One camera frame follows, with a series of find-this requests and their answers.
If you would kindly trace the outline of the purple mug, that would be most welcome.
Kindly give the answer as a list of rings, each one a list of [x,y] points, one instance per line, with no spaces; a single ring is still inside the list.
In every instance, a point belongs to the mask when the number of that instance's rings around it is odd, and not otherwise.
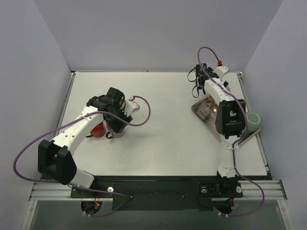
[[[109,129],[106,134],[105,137],[107,139],[113,139],[113,138],[120,138],[124,135],[124,131],[120,132],[120,133],[116,133],[114,130]]]

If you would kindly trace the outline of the red mug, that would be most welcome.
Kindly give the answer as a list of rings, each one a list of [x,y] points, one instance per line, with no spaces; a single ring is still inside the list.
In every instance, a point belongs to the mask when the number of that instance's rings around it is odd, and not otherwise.
[[[95,126],[92,131],[90,132],[90,135],[86,136],[86,138],[101,138],[105,135],[106,129],[104,126],[104,123],[101,122],[97,126]]]

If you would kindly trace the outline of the green mug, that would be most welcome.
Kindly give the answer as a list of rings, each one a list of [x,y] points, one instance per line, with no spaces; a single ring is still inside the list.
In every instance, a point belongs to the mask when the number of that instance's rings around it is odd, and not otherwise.
[[[261,119],[257,113],[247,112],[246,113],[248,122],[248,132],[255,132],[261,127]]]

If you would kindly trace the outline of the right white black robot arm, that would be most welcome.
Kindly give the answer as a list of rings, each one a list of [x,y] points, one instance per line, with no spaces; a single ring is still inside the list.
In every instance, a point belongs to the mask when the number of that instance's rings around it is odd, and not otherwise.
[[[232,146],[236,138],[241,137],[246,127],[246,103],[243,99],[235,99],[230,93],[229,83],[223,80],[228,68],[220,65],[215,69],[205,63],[195,66],[196,89],[209,96],[212,105],[217,106],[215,130],[221,140],[221,158],[218,174],[222,178],[236,176]]]

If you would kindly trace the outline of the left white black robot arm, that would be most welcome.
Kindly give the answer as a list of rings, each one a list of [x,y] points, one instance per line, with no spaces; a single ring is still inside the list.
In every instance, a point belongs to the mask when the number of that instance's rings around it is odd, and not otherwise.
[[[97,195],[99,186],[94,176],[77,167],[73,154],[97,125],[106,122],[108,128],[121,134],[132,113],[139,110],[133,100],[125,100],[123,92],[109,88],[107,94],[94,96],[87,103],[74,124],[68,126],[52,140],[42,140],[38,145],[38,171],[51,179],[66,185],[82,187],[87,197]]]

